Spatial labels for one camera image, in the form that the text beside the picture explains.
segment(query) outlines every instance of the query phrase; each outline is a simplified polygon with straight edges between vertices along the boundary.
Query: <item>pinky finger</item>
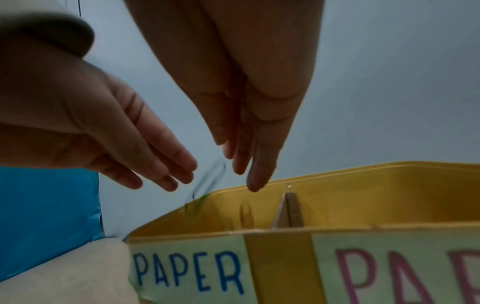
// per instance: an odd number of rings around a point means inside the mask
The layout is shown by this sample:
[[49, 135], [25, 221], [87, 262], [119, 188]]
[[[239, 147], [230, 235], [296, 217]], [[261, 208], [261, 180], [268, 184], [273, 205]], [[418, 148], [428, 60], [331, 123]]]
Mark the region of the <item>pinky finger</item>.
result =
[[96, 171], [130, 189], [140, 189], [142, 180], [130, 169], [114, 161], [108, 155], [102, 155], [92, 163], [85, 166], [85, 169]]

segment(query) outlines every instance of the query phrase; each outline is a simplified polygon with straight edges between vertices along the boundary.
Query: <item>yellow container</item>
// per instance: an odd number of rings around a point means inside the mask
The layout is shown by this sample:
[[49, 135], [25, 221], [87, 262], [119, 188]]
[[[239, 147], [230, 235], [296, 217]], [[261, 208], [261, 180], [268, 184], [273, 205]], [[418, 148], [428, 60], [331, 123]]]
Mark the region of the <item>yellow container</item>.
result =
[[[304, 227], [271, 230], [286, 191], [296, 194]], [[140, 298], [158, 303], [475, 304], [480, 295], [479, 197], [480, 165], [431, 162], [278, 180], [259, 193], [245, 187], [219, 190], [194, 217], [179, 208], [127, 237], [130, 281]], [[191, 276], [169, 270], [180, 261], [172, 258], [183, 248], [180, 243], [196, 248], [221, 239], [228, 247], [228, 238], [243, 239], [246, 249], [245, 276], [252, 288], [247, 283], [242, 296], [232, 294], [238, 288], [231, 277], [221, 285], [225, 269], [220, 280], [213, 276], [220, 271], [219, 260], [217, 265], [208, 260], [208, 250], [185, 260]], [[204, 246], [214, 250], [217, 245]], [[142, 250], [164, 258], [142, 257]], [[203, 258], [210, 276], [199, 271]], [[155, 282], [148, 285], [147, 278]]]

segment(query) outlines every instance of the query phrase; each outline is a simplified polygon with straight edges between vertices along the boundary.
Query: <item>falling paper clip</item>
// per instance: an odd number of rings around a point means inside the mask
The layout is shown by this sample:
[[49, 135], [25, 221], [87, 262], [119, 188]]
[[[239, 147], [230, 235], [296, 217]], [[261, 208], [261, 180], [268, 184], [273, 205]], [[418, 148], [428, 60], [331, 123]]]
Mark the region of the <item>falling paper clip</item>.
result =
[[196, 215], [202, 208], [205, 199], [218, 185], [225, 175], [227, 165], [223, 159], [217, 160], [202, 176], [195, 189], [185, 202], [185, 214]]

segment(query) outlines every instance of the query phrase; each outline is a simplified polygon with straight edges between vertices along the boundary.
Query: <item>blue letter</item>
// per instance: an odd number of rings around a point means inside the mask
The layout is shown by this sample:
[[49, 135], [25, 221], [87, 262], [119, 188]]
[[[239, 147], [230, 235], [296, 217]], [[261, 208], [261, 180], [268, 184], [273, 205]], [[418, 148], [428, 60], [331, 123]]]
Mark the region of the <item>blue letter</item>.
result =
[[200, 273], [200, 265], [199, 265], [199, 257], [206, 256], [206, 252], [198, 252], [193, 255], [193, 266], [195, 267], [195, 277], [196, 277], [196, 285], [199, 288], [199, 291], [209, 291], [210, 286], [203, 286], [202, 280], [205, 278], [204, 274]]
[[[143, 263], [145, 264], [145, 267], [143, 268], [142, 271], [140, 271], [139, 261], [137, 260], [139, 257], [143, 260]], [[149, 269], [149, 262], [147, 261], [147, 258], [141, 253], [135, 254], [133, 256], [133, 261], [135, 263], [135, 270], [136, 270], [136, 277], [137, 277], [137, 280], [138, 280], [138, 284], [141, 286], [142, 285], [142, 275], [145, 275], [147, 273], [147, 270]]]
[[169, 281], [167, 280], [164, 266], [156, 253], [153, 254], [153, 267], [155, 268], [155, 283], [158, 285], [161, 281], [164, 281], [165, 285], [168, 287]]
[[[224, 256], [229, 256], [233, 262], [233, 265], [235, 266], [235, 271], [233, 272], [232, 275], [225, 276], [224, 265], [222, 264], [222, 257]], [[227, 288], [228, 281], [234, 281], [239, 294], [243, 294], [244, 289], [242, 287], [242, 283], [240, 282], [240, 278], [239, 278], [240, 277], [239, 257], [231, 251], [224, 251], [224, 252], [217, 253], [215, 255], [215, 260], [216, 260], [216, 266], [218, 268], [218, 274], [220, 276], [220, 283], [221, 283], [222, 290], [223, 291], [227, 290], [226, 288]]]
[[[185, 275], [187, 273], [187, 270], [189, 269], [189, 263], [187, 262], [187, 259], [181, 255], [180, 253], [174, 253], [168, 256], [170, 259], [170, 264], [171, 268], [173, 270], [173, 277], [175, 279], [175, 286], [179, 285], [179, 277]], [[175, 264], [174, 259], [179, 258], [183, 262], [183, 270], [181, 272], [178, 272], [177, 265]]]

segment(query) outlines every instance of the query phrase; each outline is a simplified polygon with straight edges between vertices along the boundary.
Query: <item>sleeve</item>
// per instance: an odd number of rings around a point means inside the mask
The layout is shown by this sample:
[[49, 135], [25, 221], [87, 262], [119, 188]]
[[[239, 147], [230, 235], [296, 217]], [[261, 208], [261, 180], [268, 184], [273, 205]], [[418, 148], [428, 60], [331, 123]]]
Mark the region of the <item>sleeve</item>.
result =
[[25, 30], [57, 47], [83, 57], [94, 42], [94, 32], [57, 0], [0, 0], [0, 39]]

